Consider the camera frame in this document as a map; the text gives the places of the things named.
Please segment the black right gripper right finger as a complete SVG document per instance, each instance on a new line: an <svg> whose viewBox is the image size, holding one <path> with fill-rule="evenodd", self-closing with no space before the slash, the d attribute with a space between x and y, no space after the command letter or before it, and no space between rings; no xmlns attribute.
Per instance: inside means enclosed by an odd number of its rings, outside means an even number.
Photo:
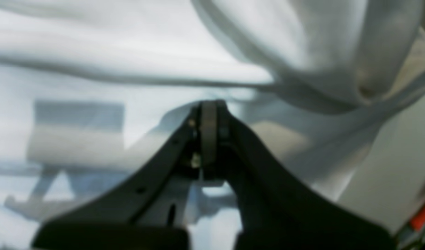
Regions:
<svg viewBox="0 0 425 250"><path fill-rule="evenodd" d="M224 101L202 103L202 170L236 193L237 250L394 250L390 234L313 192L284 169Z"/></svg>

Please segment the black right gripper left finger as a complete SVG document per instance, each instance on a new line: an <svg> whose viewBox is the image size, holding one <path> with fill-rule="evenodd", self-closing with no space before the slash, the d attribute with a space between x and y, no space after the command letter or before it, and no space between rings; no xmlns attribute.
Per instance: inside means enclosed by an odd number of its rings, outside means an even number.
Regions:
<svg viewBox="0 0 425 250"><path fill-rule="evenodd" d="M38 250L188 250L182 226L199 148L202 104L139 171L111 191L47 221L36 233Z"/></svg>

